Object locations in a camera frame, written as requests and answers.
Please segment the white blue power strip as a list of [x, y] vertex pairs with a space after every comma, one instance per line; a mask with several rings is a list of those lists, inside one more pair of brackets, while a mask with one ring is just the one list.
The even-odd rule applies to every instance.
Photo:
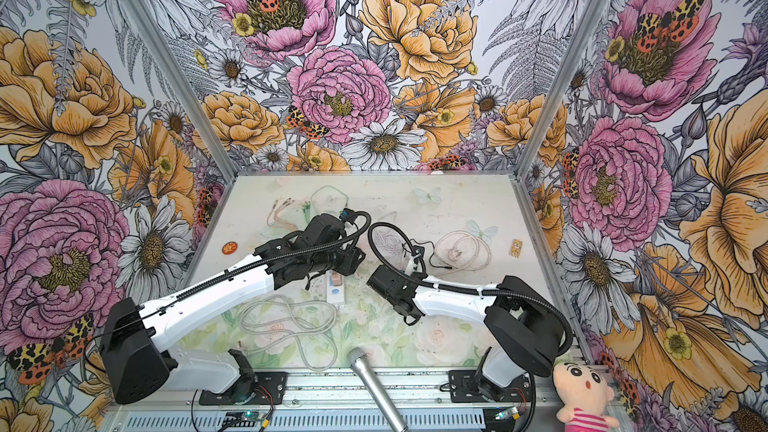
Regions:
[[335, 271], [329, 271], [326, 273], [326, 301], [336, 307], [343, 306], [345, 304], [345, 279], [343, 277], [343, 285], [340, 287], [334, 287], [331, 283], [331, 274]]

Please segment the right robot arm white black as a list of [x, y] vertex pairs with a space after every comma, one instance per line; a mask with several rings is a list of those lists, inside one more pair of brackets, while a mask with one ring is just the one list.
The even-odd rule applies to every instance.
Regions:
[[[379, 250], [374, 233], [380, 229], [400, 238], [407, 265], [394, 265]], [[571, 349], [574, 333], [566, 316], [521, 278], [507, 275], [497, 284], [471, 286], [430, 275], [420, 246], [388, 222], [373, 223], [367, 240], [380, 262], [367, 285], [406, 324], [446, 316], [481, 324], [490, 332], [496, 344], [483, 353], [473, 378], [484, 399], [500, 401], [523, 376], [531, 382], [551, 376], [555, 359]]]

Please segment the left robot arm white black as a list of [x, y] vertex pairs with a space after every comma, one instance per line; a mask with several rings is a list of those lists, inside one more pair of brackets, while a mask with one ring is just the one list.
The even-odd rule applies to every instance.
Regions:
[[244, 352], [185, 351], [179, 341], [235, 306], [293, 282], [311, 282], [328, 271], [354, 274], [365, 258], [358, 241], [371, 224], [365, 211], [323, 213], [305, 229], [256, 247], [195, 285], [142, 304], [131, 298], [118, 302], [99, 337], [115, 402], [129, 405], [157, 391], [194, 390], [235, 404], [250, 400], [257, 378]]

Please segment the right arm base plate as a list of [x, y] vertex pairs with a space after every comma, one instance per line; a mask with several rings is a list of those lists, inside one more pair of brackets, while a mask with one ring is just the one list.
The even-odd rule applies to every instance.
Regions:
[[501, 387], [480, 375], [479, 371], [450, 370], [446, 391], [452, 403], [522, 403], [533, 400], [535, 383], [526, 375]]

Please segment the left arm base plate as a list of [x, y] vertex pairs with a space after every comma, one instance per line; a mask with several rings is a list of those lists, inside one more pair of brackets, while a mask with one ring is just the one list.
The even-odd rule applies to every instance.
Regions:
[[287, 389], [287, 372], [256, 372], [242, 376], [220, 393], [202, 391], [198, 403], [202, 406], [280, 405]]

